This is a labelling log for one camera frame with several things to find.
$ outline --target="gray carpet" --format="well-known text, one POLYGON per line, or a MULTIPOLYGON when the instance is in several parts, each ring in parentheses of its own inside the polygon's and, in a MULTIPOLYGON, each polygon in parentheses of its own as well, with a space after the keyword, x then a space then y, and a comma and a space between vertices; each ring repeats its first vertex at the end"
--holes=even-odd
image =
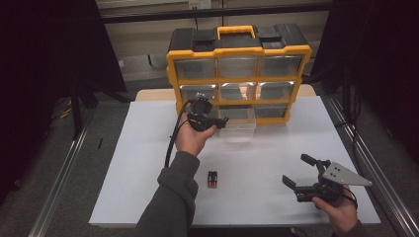
MULTIPOLYGON (((144 82, 127 83, 128 92, 124 95, 134 98, 137 90, 144 89, 141 83, 144 82)), ((168 86, 169 84, 167 80, 161 79, 156 88, 161 85, 168 86)), ((321 94, 321 89, 317 85, 314 85, 314 88, 318 94, 321 94)), ((84 144, 45 236, 131 235, 130 229, 103 229, 88 224, 128 110, 128 104, 116 102, 106 95, 97 95, 97 97, 100 103, 94 114, 92 125, 87 131, 84 144)), ((62 112, 64 106, 62 104, 57 107, 55 113, 62 112)), ((82 108, 83 115, 86 115, 86 111, 82 108)), ((338 127, 337 130, 351 154, 351 142, 348 136, 342 127, 338 127)), ((363 103, 358 130, 387 174, 389 181, 418 219, 419 198, 415 196, 415 191, 419 189, 418 165, 412 161, 399 141, 387 135, 385 124, 380 121, 367 103, 363 103)), ((40 148, 38 157, 34 159, 32 168, 22 178, 22 188, 10 192, 3 205, 0 206, 0 236, 28 236, 67 155, 72 135, 71 115, 67 118, 56 119, 50 126, 48 137, 40 148)), ((361 166, 361 168, 368 177, 365 167, 361 166)), ((377 196, 377 199, 372 197, 372 200, 382 224, 369 225, 368 228, 376 236, 397 236, 389 224, 391 222, 399 236, 405 236, 379 190, 372 187, 371 191, 377 196)), ((302 230, 312 237, 330 236, 331 233, 329 226, 302 227, 302 230)), ((273 229, 264 235, 278 236, 279 233, 279 230, 273 229)))

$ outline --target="white table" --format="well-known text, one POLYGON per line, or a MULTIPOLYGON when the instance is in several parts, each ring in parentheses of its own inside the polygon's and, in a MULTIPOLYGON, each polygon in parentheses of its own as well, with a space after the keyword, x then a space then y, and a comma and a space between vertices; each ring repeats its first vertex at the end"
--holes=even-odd
MULTIPOLYGON (((151 200, 176 121, 175 102, 133 102, 89 223, 133 227, 151 200)), ((217 135, 200 154, 195 176, 200 186, 193 226, 291 226, 328 223, 311 202, 299 203, 282 184, 282 175, 298 186, 317 182, 306 153, 336 161, 355 171, 319 97, 298 97, 286 124, 258 126, 248 143, 226 143, 217 135), (207 188, 208 171, 218 171, 218 186, 207 188)), ((351 187, 359 218, 379 223, 364 187, 351 187)))

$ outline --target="human hand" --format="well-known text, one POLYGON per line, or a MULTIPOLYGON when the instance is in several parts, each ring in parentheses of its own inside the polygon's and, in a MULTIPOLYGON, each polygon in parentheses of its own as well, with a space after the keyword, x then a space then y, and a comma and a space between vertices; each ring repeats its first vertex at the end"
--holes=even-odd
POLYGON ((205 131, 195 131, 188 122, 188 114, 183 113, 179 125, 181 126, 176 137, 178 151, 186 151, 191 155, 198 156, 203 150, 206 141, 216 132, 216 126, 205 131))
MULTIPOLYGON (((344 186, 343 194, 347 197, 352 196, 347 185, 344 186)), ((330 224, 337 235, 348 232, 358 222, 354 203, 344 197, 339 197, 333 203, 327 203, 320 197, 314 197, 312 201, 318 208, 329 215, 330 224)))

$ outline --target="metal rail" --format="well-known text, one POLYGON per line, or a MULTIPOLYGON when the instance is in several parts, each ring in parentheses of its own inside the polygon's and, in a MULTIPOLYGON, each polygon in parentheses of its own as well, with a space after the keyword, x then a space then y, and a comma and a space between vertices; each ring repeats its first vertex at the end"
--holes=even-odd
POLYGON ((314 3, 314 4, 294 4, 271 7, 253 7, 253 8, 216 8, 202 10, 186 10, 173 12, 158 12, 145 14, 118 14, 103 15, 101 18, 71 18, 56 19, 59 22, 89 23, 101 22, 103 24, 131 23, 131 22, 150 22, 162 20, 211 18, 211 17, 230 17, 230 16, 248 16, 265 15, 280 13, 299 13, 299 12, 322 12, 329 11, 332 3, 314 3))
POLYGON ((42 210, 38 215, 34 226, 32 227, 29 237, 43 237, 45 235, 46 230, 49 227, 50 221, 52 219, 52 216, 55 213, 56 207, 58 206, 62 191, 64 190, 65 184, 67 183, 68 176, 71 172, 71 168, 73 167, 78 152, 80 151, 80 148, 83 144, 84 138, 87 133, 87 128, 93 120, 94 112, 95 110, 89 110, 85 126, 80 132, 78 138, 76 140, 73 140, 73 142, 71 143, 70 150, 68 151, 67 156, 65 157, 64 163, 61 167, 61 170, 58 173, 54 185, 52 186, 48 198, 43 204, 42 210))
MULTIPOLYGON (((345 120, 342 113, 343 109, 339 101, 336 98, 333 98, 330 99, 329 102, 339 120, 345 120)), ((354 136, 354 127, 352 125, 345 125, 344 128, 346 133, 352 140, 354 136)), ((382 169, 379 167, 376 159, 374 158, 371 151, 368 149, 362 137, 359 134, 357 136, 357 151, 359 152, 360 157, 367 166, 370 174, 372 175, 375 181, 375 184, 381 191, 383 197, 387 201, 388 205, 390 206, 392 212, 394 213, 404 232, 409 237, 419 236, 418 225, 415 219, 413 218, 412 214, 410 213, 410 210, 407 208, 404 201, 397 194, 391 183, 388 181, 387 177, 385 176, 382 169)))

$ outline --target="black cable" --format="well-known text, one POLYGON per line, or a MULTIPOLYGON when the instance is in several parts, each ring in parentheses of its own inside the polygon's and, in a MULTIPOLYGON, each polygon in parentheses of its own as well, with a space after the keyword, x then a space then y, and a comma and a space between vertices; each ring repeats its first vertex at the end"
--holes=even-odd
MULTIPOLYGON (((352 134, 352 153, 354 155, 353 161, 354 161, 356 167, 358 168, 358 171, 359 171, 360 175, 362 177, 364 177, 364 172, 361 169, 360 162, 359 162, 359 157, 357 155, 357 139, 358 139, 358 136, 359 136, 359 133, 358 133, 358 117, 361 114, 361 107, 362 107, 362 97, 361 97, 360 89, 358 87, 355 90, 353 105, 354 105, 353 111, 352 111, 352 122, 353 122, 353 127, 354 127, 354 133, 352 134)), ((385 218, 388 220, 388 223, 390 224, 394 233, 397 236, 400 236, 397 229, 395 228, 394 223, 390 220, 389 216, 385 212, 384 207, 378 201, 378 198, 377 198, 376 194, 373 191, 370 191, 370 194, 372 195, 373 199, 376 201, 376 204, 382 210, 382 213, 384 214, 385 218)))
POLYGON ((166 160, 164 162, 164 167, 165 168, 168 168, 169 167, 170 155, 172 154, 173 145, 175 144, 175 140, 176 140, 176 137, 178 136, 179 129, 180 129, 179 121, 181 120, 181 117, 182 117, 182 114, 183 114, 183 112, 185 110, 185 107, 188 106, 188 104, 190 104, 192 101, 193 100, 186 101, 185 104, 182 106, 181 111, 179 112, 178 120, 176 121, 175 128, 173 129, 173 133, 170 136, 169 147, 167 147, 166 160))
MULTIPOLYGON (((221 8, 224 8, 224 0, 221 1, 221 8)), ((221 17, 221 26, 224 26, 224 16, 221 17)))
POLYGON ((343 194, 342 194, 342 197, 351 201, 355 205, 355 209, 358 209, 358 201, 357 201, 357 197, 355 196, 355 194, 352 193, 352 191, 350 191, 349 189, 346 189, 346 188, 343 188, 343 189, 348 191, 349 193, 351 193, 352 197, 348 197, 348 196, 343 195, 343 194))

